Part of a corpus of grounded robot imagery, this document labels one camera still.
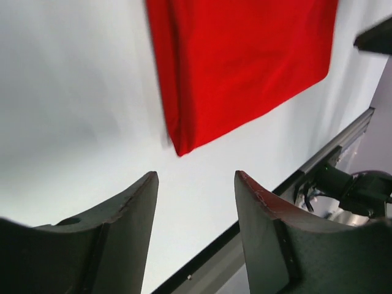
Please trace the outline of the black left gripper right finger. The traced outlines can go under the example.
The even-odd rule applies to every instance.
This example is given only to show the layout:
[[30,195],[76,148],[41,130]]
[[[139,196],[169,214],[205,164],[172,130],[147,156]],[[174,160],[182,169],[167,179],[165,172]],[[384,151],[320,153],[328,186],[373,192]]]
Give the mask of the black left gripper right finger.
[[235,173],[251,293],[390,293],[391,221],[359,227],[313,215]]

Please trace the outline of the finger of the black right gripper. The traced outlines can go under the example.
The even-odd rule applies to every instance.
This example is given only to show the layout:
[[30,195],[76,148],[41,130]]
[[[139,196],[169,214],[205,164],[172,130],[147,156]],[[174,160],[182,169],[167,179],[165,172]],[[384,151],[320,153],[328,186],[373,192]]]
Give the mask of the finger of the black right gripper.
[[359,51],[391,56],[392,19],[388,17],[356,36],[353,46]]

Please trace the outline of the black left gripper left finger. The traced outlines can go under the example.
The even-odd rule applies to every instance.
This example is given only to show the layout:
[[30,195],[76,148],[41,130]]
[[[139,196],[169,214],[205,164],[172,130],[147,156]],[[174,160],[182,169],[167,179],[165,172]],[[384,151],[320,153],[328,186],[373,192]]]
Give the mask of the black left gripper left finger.
[[1,292],[140,293],[158,187],[151,171],[56,225],[1,219]]

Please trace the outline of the red t shirt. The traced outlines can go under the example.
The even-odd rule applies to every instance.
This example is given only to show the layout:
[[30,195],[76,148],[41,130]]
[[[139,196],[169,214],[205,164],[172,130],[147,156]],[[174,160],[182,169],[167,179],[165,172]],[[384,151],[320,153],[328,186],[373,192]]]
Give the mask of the red t shirt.
[[337,1],[147,1],[165,122],[178,156],[322,81]]

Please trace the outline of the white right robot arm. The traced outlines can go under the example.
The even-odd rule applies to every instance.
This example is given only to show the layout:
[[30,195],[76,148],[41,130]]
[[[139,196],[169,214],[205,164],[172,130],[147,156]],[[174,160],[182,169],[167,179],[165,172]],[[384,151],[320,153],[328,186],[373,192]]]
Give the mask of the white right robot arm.
[[366,133],[374,111],[373,107],[368,108],[334,139],[329,153],[318,153],[315,163],[300,170],[293,188],[297,207],[313,213],[312,201],[325,197],[338,203],[337,210],[326,212],[329,220],[337,221],[346,215],[366,219],[386,216],[386,206],[391,203],[391,174],[381,170],[347,173],[336,166],[346,145]]

